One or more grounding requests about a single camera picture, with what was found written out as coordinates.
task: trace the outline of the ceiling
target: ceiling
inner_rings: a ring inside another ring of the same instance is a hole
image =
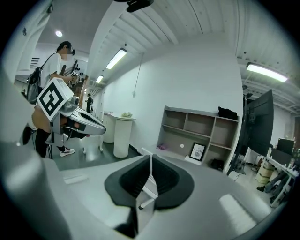
[[[53,12],[39,43],[70,41],[74,49],[90,52],[95,32],[113,0],[53,0]],[[63,36],[58,37],[59,30]]]
[[[125,10],[126,3],[112,0],[55,0],[54,4],[40,42],[58,43],[60,38],[53,33],[59,29],[75,49],[90,53],[89,87],[95,92],[124,65],[155,46],[224,32],[248,86],[244,93],[252,92],[256,98],[273,89],[275,105],[300,114],[300,62],[295,48],[277,22],[253,1],[154,0],[150,7],[132,14]],[[121,47],[128,54],[112,70],[106,69]],[[251,73],[246,70],[249,61],[287,75],[289,80],[280,83]],[[96,84],[99,74],[104,79]]]

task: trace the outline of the black backpack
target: black backpack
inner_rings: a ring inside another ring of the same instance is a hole
[[[28,79],[28,88],[27,88],[27,100],[30,104],[36,104],[37,103],[37,97],[38,97],[38,87],[40,84],[41,79],[41,73],[44,68],[44,65],[46,62],[41,66],[37,67],[32,74],[30,74]]]

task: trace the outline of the framed picture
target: framed picture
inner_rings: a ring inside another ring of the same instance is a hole
[[[202,161],[202,157],[204,155],[204,150],[205,150],[205,146],[198,144],[198,143],[194,143],[191,154],[189,155],[190,158],[196,159],[198,161]]]

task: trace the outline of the ceiling light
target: ceiling light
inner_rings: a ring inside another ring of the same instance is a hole
[[[103,76],[99,75],[99,77],[96,80],[96,83],[99,83],[102,80]]]
[[[121,60],[125,55],[127,54],[127,51],[124,48],[121,48],[117,54],[112,58],[112,60],[108,63],[106,68],[112,69],[114,65],[117,64],[118,61]]]
[[[56,31],[55,34],[56,34],[56,36],[58,36],[58,37],[61,37],[61,36],[62,36],[61,31]]]
[[[272,77],[274,79],[277,79],[281,82],[285,82],[287,80],[286,76],[283,76],[277,72],[274,72],[273,70],[267,69],[265,67],[261,67],[259,65],[253,64],[253,63],[248,63],[247,64],[247,70],[252,71],[252,72],[256,72],[256,73],[260,73],[269,77]]]

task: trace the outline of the black monitor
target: black monitor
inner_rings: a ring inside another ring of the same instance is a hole
[[[244,143],[253,151],[267,156],[274,120],[272,90],[247,105],[246,134]]]
[[[294,141],[287,139],[279,139],[277,144],[277,150],[291,155],[294,148]]]

